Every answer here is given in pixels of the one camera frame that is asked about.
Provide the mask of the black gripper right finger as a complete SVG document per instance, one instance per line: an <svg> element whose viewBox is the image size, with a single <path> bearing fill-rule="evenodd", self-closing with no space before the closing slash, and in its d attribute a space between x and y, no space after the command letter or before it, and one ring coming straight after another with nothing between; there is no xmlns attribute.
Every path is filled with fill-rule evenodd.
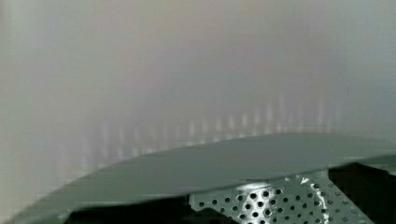
<svg viewBox="0 0 396 224"><path fill-rule="evenodd" d="M360 163L350 163L330 169L328 176L374 224L396 223L394 175Z"/></svg>

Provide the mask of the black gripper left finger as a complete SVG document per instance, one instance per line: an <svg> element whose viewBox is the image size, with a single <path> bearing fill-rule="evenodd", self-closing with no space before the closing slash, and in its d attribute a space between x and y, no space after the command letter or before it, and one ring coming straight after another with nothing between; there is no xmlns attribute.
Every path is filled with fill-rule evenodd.
<svg viewBox="0 0 396 224"><path fill-rule="evenodd" d="M71 213L64 224L237 224L212 208L195 211L188 196L145 203L91 207Z"/></svg>

